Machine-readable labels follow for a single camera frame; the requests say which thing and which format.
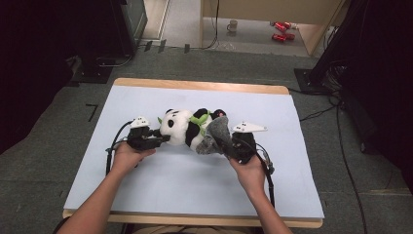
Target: panda plush toy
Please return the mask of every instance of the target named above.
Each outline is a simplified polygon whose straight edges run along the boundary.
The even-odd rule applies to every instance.
[[[170,109],[161,123],[161,135],[170,136],[167,143],[171,145],[188,145],[197,152],[197,146],[204,140],[206,128],[214,119],[226,116],[226,113],[217,109],[210,112],[205,108],[198,109],[195,113],[186,109]]]

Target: black controller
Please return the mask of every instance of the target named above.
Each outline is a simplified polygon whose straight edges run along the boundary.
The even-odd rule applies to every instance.
[[[159,130],[150,130],[145,126],[131,129],[127,143],[130,147],[141,151],[160,147],[169,139],[170,136],[162,136]]]

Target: electrical cord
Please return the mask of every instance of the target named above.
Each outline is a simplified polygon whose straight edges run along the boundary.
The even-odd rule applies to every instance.
[[[294,93],[298,93],[298,94],[302,94],[302,95],[309,95],[309,96],[331,96],[331,93],[315,93],[315,92],[304,92],[304,91],[298,91],[298,90],[294,90],[292,88],[288,88],[289,91],[294,92]]]
[[[356,193],[356,198],[357,198],[357,202],[358,202],[358,207],[360,209],[364,234],[367,234],[367,224],[366,224],[366,221],[365,221],[364,210],[363,210],[363,207],[362,207],[360,197],[358,195],[358,190],[357,190],[357,187],[356,187],[355,180],[353,179],[352,173],[351,173],[350,168],[349,168],[349,164],[347,163],[346,154],[344,152],[343,138],[342,138],[342,135],[341,135],[341,127],[340,127],[339,110],[340,110],[340,105],[337,105],[336,118],[337,118],[337,129],[338,129],[338,137],[339,137],[339,140],[340,140],[341,154],[343,156],[343,161],[344,161],[344,165],[346,166],[347,174],[349,175],[350,181],[352,182],[353,190]]]
[[[334,102],[331,100],[331,97],[337,98],[337,99],[338,99],[338,102],[337,102],[337,103],[334,103]],[[359,209],[360,209],[360,214],[361,214],[361,220],[362,220],[362,225],[363,225],[364,234],[367,234],[367,224],[366,224],[366,221],[365,221],[364,210],[363,210],[362,203],[361,203],[361,200],[360,200],[359,195],[358,195],[358,191],[357,191],[357,187],[356,187],[355,180],[353,179],[352,172],[350,171],[349,164],[348,164],[348,162],[347,162],[347,158],[346,158],[346,154],[345,154],[344,146],[343,146],[343,138],[342,138],[341,127],[340,127],[340,118],[339,118],[339,110],[340,110],[340,106],[342,106],[342,104],[343,104],[343,101],[342,101],[341,99],[339,99],[338,97],[336,97],[336,96],[328,96],[328,101],[329,101],[329,103],[331,104],[330,107],[328,107],[328,108],[325,109],[325,110],[318,111],[318,112],[316,112],[316,113],[310,114],[310,115],[308,115],[307,117],[301,119],[300,122],[305,121],[305,120],[309,120],[309,119],[313,119],[313,118],[317,118],[317,117],[319,117],[321,114],[325,113],[326,111],[329,111],[329,110],[331,110],[331,109],[333,109],[333,108],[336,108],[336,121],[337,121],[337,128],[338,128],[338,137],[339,137],[339,140],[340,140],[340,149],[341,149],[341,153],[342,153],[342,157],[343,157],[343,162],[344,162],[344,164],[345,164],[347,174],[349,175],[350,181],[351,181],[352,186],[353,186],[353,190],[355,191],[355,194],[356,194],[356,197],[357,197],[357,203],[358,203],[358,207],[359,207]]]
[[[103,58],[103,57],[96,58],[96,62],[97,62],[99,59],[107,59],[107,58]],[[102,65],[102,64],[99,64],[99,63],[98,63],[97,65],[100,66],[100,67],[119,67],[119,66],[125,65],[125,64],[128,63],[130,60],[131,60],[131,56],[129,56],[126,61],[124,61],[124,62],[122,62],[122,63],[119,63],[119,64],[113,64],[113,65],[105,65],[105,64],[104,64],[104,65]]]

